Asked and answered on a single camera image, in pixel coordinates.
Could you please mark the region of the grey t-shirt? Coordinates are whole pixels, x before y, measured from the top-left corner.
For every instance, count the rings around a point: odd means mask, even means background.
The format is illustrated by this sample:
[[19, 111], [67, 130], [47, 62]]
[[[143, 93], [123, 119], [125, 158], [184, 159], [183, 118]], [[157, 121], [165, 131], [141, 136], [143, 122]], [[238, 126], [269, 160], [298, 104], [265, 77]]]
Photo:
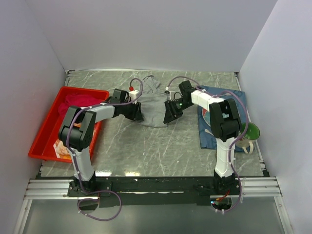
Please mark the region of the grey t-shirt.
[[167, 127], [164, 123], [167, 95], [161, 91], [160, 82], [153, 75], [149, 75], [143, 79], [142, 83], [143, 92], [138, 101], [141, 103], [143, 120], [139, 124], [156, 128]]

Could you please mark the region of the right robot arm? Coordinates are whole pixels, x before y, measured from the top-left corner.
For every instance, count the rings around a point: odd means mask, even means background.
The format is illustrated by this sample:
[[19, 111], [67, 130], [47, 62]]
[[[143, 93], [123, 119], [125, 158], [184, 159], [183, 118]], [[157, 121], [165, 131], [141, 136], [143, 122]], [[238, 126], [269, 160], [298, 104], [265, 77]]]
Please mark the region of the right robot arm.
[[169, 88], [166, 94], [169, 99], [165, 104], [165, 117], [163, 123], [169, 123], [180, 118], [183, 110], [197, 105], [209, 112], [210, 133], [216, 139], [216, 166], [214, 172], [220, 177], [213, 183], [214, 191], [225, 194], [230, 189], [230, 182], [226, 177], [234, 173], [234, 145], [238, 141], [239, 131], [242, 127], [240, 114], [236, 103], [245, 108], [239, 97], [228, 90], [213, 95], [205, 89], [193, 87], [187, 80], [179, 84], [181, 97], [174, 99]]

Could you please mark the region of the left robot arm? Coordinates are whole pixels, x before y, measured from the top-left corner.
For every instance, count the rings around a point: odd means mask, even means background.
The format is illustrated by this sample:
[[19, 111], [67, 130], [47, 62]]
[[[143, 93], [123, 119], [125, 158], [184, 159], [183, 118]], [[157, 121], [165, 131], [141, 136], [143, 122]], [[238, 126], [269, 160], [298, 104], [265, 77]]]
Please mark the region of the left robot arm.
[[133, 121], [142, 121], [141, 103], [138, 98], [142, 91], [131, 87], [129, 92], [115, 89], [107, 101], [86, 106], [68, 108], [58, 132], [58, 139], [69, 151], [74, 166], [75, 184], [86, 196], [96, 192], [96, 175], [91, 165], [89, 148], [93, 139], [95, 124], [119, 115]]

